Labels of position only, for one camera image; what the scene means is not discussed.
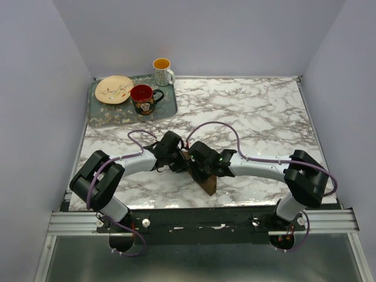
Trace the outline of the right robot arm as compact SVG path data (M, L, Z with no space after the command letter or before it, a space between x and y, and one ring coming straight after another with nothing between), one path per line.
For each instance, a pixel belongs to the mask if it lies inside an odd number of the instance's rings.
M290 156L250 160L240 151L224 149L218 153L203 142L195 142L188 150L196 182L210 176L254 176L285 183L288 194L276 204L270 216L271 225L284 230L305 208L319 208L325 194L328 175L308 153L295 150Z

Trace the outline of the brown cloth napkin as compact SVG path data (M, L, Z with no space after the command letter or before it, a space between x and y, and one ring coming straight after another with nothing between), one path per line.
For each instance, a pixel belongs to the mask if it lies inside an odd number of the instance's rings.
M188 161L192 160L194 161L188 154L188 152L183 152L186 159ZM190 172L190 169L188 168L189 175L192 177L192 174ZM217 177L216 176L211 176L209 179L206 181L195 181L209 196L212 196L215 194L217 190Z

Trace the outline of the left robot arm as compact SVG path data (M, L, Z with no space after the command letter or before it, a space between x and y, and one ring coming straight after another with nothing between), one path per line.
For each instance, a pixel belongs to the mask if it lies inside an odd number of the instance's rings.
M110 157L97 150L78 170L69 188L86 203L88 210L110 218L110 225L118 232L130 225L130 208L115 197L121 179L141 172L151 172L165 166L179 173L186 170L182 138L172 131L166 132L160 141L142 146L129 155Z

